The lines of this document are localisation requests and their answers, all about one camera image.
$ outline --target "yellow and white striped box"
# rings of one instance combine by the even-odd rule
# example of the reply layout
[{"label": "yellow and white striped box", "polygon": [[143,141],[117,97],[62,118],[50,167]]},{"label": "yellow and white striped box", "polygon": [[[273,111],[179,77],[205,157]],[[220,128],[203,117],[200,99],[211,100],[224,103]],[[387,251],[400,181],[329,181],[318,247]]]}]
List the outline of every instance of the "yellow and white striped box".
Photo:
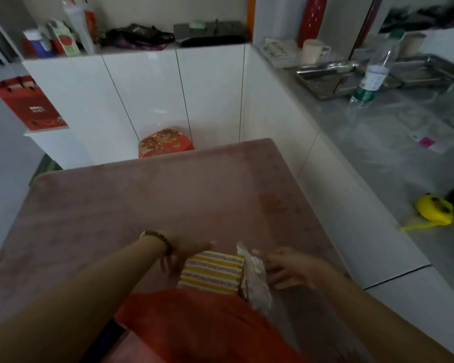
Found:
[{"label": "yellow and white striped box", "polygon": [[216,293],[237,294],[244,257],[205,251],[185,262],[177,288],[192,287]]}]

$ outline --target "stainless steel tray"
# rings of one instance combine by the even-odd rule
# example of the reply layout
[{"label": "stainless steel tray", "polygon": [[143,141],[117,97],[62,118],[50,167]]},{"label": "stainless steel tray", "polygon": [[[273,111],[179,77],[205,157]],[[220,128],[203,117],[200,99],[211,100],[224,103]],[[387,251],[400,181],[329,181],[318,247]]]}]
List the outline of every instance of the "stainless steel tray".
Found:
[{"label": "stainless steel tray", "polygon": [[[357,61],[336,61],[286,69],[297,76],[320,100],[350,96],[360,85],[364,71]],[[381,90],[396,88],[400,82],[388,76]]]},{"label": "stainless steel tray", "polygon": [[454,64],[435,54],[399,58],[390,75],[402,87],[449,86],[454,82]]}]

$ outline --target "table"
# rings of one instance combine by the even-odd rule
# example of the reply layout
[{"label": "table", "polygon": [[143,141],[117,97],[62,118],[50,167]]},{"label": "table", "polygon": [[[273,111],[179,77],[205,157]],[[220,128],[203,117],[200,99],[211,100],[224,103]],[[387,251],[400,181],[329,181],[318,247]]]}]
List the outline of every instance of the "table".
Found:
[{"label": "table", "polygon": [[[290,246],[346,270],[271,139],[47,173],[0,251],[0,321],[144,229],[216,240],[216,251]],[[135,292],[174,287],[158,265]],[[274,293],[271,319],[308,361],[371,361],[323,296]]]}]

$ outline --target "tiled floor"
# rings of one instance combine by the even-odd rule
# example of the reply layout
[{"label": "tiled floor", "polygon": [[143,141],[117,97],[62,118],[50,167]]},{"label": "tiled floor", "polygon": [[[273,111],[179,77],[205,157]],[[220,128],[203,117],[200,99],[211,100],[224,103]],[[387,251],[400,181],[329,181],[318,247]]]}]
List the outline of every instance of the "tiled floor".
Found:
[{"label": "tiled floor", "polygon": [[[0,67],[0,80],[28,75],[20,64]],[[25,126],[0,99],[0,248],[29,190],[43,151],[23,136]]]}]

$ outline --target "red bottle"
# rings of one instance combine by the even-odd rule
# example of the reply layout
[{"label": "red bottle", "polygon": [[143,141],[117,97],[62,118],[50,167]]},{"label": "red bottle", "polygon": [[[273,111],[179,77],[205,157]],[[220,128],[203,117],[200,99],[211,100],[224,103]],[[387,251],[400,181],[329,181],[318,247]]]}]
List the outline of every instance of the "red bottle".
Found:
[{"label": "red bottle", "polygon": [[316,39],[323,22],[327,0],[308,0],[304,8],[303,20],[299,27],[298,47],[303,48],[307,39]]}]

